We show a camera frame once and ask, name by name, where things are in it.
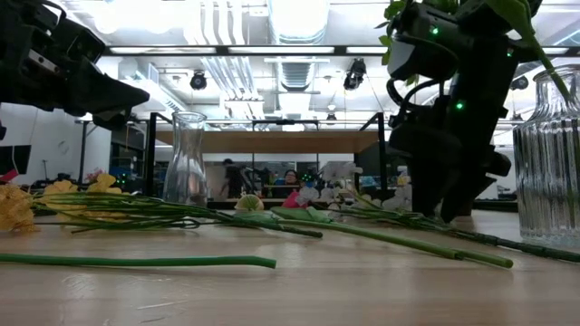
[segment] desk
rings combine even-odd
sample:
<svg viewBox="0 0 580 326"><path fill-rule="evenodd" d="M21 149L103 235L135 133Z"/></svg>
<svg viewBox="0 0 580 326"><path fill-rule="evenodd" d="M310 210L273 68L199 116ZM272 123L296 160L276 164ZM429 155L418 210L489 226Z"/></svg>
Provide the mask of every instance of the desk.
<svg viewBox="0 0 580 326"><path fill-rule="evenodd" d="M518 238L517 216L475 211L459 225ZM502 254L514 268L445 260L324 232L323 240L208 226L197 232L91 232L46 226L0 234L9 253L162 257L256 254L278 268L0 266L0 318L10 326L577 325L580 266L442 235L389 230Z"/></svg>

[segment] clear glass vase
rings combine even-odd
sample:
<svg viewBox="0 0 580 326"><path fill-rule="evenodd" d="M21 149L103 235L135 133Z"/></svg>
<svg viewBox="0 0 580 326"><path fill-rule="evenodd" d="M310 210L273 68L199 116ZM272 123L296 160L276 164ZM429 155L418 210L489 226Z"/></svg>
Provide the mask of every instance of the clear glass vase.
<svg viewBox="0 0 580 326"><path fill-rule="evenodd" d="M173 113L173 160L163 186L170 203L206 206L208 185L201 153L206 116L196 112Z"/></svg>
<svg viewBox="0 0 580 326"><path fill-rule="evenodd" d="M524 239L580 246L580 65L557 67L570 93L549 72L535 78L536 110L514 129L517 206Z"/></svg>

